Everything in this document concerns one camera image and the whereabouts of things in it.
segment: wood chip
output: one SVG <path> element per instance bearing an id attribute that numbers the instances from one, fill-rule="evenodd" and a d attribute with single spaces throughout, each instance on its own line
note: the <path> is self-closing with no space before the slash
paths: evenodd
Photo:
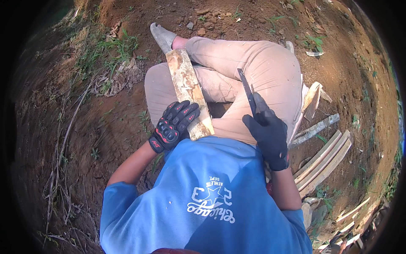
<path id="1" fill-rule="evenodd" d="M 210 9 L 201 9 L 201 10 L 196 10 L 197 14 L 205 14 L 208 13 L 210 11 Z"/>

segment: blue t-shirt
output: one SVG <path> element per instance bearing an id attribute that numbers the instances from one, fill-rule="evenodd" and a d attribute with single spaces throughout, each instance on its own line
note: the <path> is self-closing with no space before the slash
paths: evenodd
<path id="1" fill-rule="evenodd" d="M 258 149 L 237 140 L 185 139 L 166 156 L 153 189 L 104 191 L 100 242 L 107 254 L 162 247 L 215 253 L 312 253 L 302 210 L 281 211 L 265 187 Z"/>

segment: wooden plank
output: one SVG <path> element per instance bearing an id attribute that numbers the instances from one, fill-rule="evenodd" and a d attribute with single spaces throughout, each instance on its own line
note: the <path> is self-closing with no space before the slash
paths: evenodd
<path id="1" fill-rule="evenodd" d="M 347 139 L 350 137 L 350 132 L 346 130 L 341 136 L 340 140 L 335 144 L 332 150 L 326 155 L 326 157 L 317 165 L 306 177 L 302 178 L 300 182 L 296 184 L 299 191 L 303 190 L 313 179 L 315 179 L 327 165 L 334 159 L 336 154 L 339 153 L 344 146 Z"/>
<path id="2" fill-rule="evenodd" d="M 200 116 L 188 126 L 191 140 L 214 134 L 212 120 L 203 97 L 201 87 L 193 70 L 189 56 L 184 49 L 169 51 L 166 54 L 173 86 L 178 100 L 189 100 L 190 103 L 199 104 Z"/>
<path id="3" fill-rule="evenodd" d="M 309 183 L 303 190 L 300 191 L 300 198 L 303 198 L 305 195 L 314 191 L 316 186 L 323 182 L 331 172 L 337 167 L 337 165 L 343 160 L 344 156 L 347 154 L 347 151 L 351 147 L 351 140 L 347 139 L 344 146 L 340 149 L 334 159 L 327 165 L 327 167 L 315 178 L 311 183 Z"/>
<path id="4" fill-rule="evenodd" d="M 316 109 L 319 106 L 320 89 L 321 89 L 321 85 L 317 86 L 316 93 L 315 93 L 313 99 L 311 100 L 311 103 L 307 107 L 306 112 L 303 115 L 303 117 L 306 118 L 309 122 L 313 119 L 314 113 L 316 112 Z"/>
<path id="5" fill-rule="evenodd" d="M 343 216 L 341 216 L 340 218 L 338 218 L 337 220 L 335 220 L 336 222 L 341 221 L 342 219 L 344 219 L 345 217 L 351 215 L 353 212 L 355 212 L 356 210 L 358 210 L 359 208 L 361 208 L 364 204 L 366 204 L 371 197 L 367 198 L 367 200 L 365 200 L 364 202 L 362 202 L 359 206 L 357 206 L 354 210 L 352 210 L 351 212 L 348 212 L 346 214 L 344 214 Z"/>
<path id="6" fill-rule="evenodd" d="M 349 230 L 350 227 L 352 227 L 354 224 L 355 224 L 355 222 L 352 221 L 350 224 L 348 224 L 348 225 L 345 226 L 343 229 L 341 229 L 340 232 L 342 233 L 342 232 L 345 232 L 345 231 Z"/>
<path id="7" fill-rule="evenodd" d="M 316 153 L 316 155 L 311 158 L 311 160 L 306 163 L 301 169 L 299 169 L 294 175 L 293 178 L 295 179 L 295 183 L 300 182 L 305 176 L 308 175 L 308 173 L 313 170 L 319 163 L 320 161 L 323 160 L 323 158 L 331 151 L 331 149 L 337 144 L 338 140 L 342 136 L 341 131 L 337 130 L 335 134 L 330 138 L 330 140 L 323 146 L 323 148 Z"/>
<path id="8" fill-rule="evenodd" d="M 298 134 L 295 135 L 294 139 L 289 145 L 290 148 L 294 148 L 301 143 L 305 142 L 309 138 L 313 137 L 317 133 L 319 133 L 321 130 L 325 129 L 327 126 L 337 122 L 340 120 L 340 115 L 337 113 L 335 115 L 331 115 L 328 118 L 324 119 L 323 121 L 318 122 L 317 124 L 313 125 L 312 127 L 299 132 Z"/>

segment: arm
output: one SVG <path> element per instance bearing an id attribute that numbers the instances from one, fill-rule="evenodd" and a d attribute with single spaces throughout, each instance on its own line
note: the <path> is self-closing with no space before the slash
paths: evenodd
<path id="1" fill-rule="evenodd" d="M 254 93 L 253 97 L 260 113 L 254 117 L 245 115 L 242 121 L 258 142 L 263 158 L 271 169 L 272 197 L 282 211 L 298 210 L 302 207 L 302 200 L 289 168 L 287 126 L 258 93 Z"/>
<path id="2" fill-rule="evenodd" d="M 144 173 L 147 165 L 156 155 L 157 153 L 152 150 L 149 142 L 145 142 L 111 175 L 107 186 L 117 182 L 125 182 L 136 185 L 140 180 L 141 175 Z"/>
<path id="3" fill-rule="evenodd" d="M 107 186 L 117 182 L 136 185 L 152 159 L 157 154 L 174 148 L 187 132 L 186 127 L 199 115 L 197 103 L 190 104 L 190 101 L 185 100 L 170 104 L 148 141 L 119 166 L 111 175 Z"/>
<path id="4" fill-rule="evenodd" d="M 272 197 L 276 205 L 284 210 L 299 210 L 302 200 L 290 167 L 281 171 L 272 171 Z"/>

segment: knee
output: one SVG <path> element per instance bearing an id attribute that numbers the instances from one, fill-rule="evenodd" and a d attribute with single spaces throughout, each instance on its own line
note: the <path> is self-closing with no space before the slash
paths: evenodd
<path id="1" fill-rule="evenodd" d="M 160 63 L 152 66 L 145 74 L 144 87 L 150 88 L 165 82 L 166 80 L 172 81 L 171 73 L 169 71 L 168 63 Z"/>

